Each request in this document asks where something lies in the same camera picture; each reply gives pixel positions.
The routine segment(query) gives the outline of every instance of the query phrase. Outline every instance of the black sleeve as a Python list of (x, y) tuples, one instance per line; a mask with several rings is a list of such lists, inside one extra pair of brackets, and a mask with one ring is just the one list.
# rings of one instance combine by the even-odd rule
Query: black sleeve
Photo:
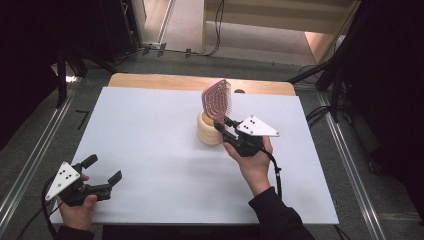
[(70, 228), (67, 226), (60, 226), (59, 231), (56, 236), (53, 238), (54, 240), (93, 240), (94, 233), (89, 231), (78, 230), (75, 228)]
[(257, 195), (249, 205), (258, 216), (261, 239), (314, 239), (297, 212), (281, 201), (274, 187)]

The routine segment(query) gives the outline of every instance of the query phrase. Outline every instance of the person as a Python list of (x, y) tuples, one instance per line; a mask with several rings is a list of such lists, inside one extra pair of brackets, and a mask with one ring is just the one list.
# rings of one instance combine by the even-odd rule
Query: person
[[(272, 153), (273, 147), (269, 137), (263, 137), (266, 151)], [(300, 216), (290, 207), (287, 207), (275, 193), (268, 179), (270, 159), (259, 151), (252, 157), (241, 157), (229, 143), (223, 143), (228, 155), (239, 165), (241, 174), (253, 193), (249, 205), (255, 211), (260, 224), (260, 239), (314, 239), (305, 228)], [(64, 225), (60, 226), (55, 240), (94, 239), (94, 234), (89, 231), (96, 196), (88, 196), (82, 206), (60, 206), (60, 213)]]

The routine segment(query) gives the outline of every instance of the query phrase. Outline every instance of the beige tape roll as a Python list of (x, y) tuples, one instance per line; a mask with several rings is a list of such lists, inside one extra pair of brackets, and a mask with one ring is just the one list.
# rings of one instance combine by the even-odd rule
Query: beige tape roll
[(222, 143), (222, 135), (213, 127), (212, 119), (201, 111), (197, 116), (197, 137), (204, 144), (218, 145)]

